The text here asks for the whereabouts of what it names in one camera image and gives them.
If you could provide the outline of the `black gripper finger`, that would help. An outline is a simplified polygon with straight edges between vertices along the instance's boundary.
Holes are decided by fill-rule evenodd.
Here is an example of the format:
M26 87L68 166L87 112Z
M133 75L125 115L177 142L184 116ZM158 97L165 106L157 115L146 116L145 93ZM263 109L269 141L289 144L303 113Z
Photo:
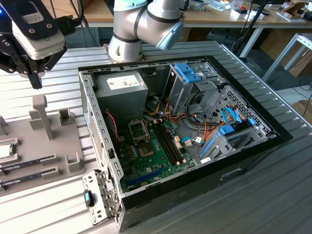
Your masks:
M41 77L44 75L44 71L50 71L56 63L61 59L61 57L65 54L67 51L67 47L64 46L63 49L60 52L57 52L56 54L50 55L48 57L45 57L44 59L40 59L37 61L37 65L39 66L39 73L37 74L37 84L36 89L42 88L42 81Z
M37 75L32 71L29 57L12 34L0 34L0 69L10 74L18 72L29 79L32 88L37 88Z

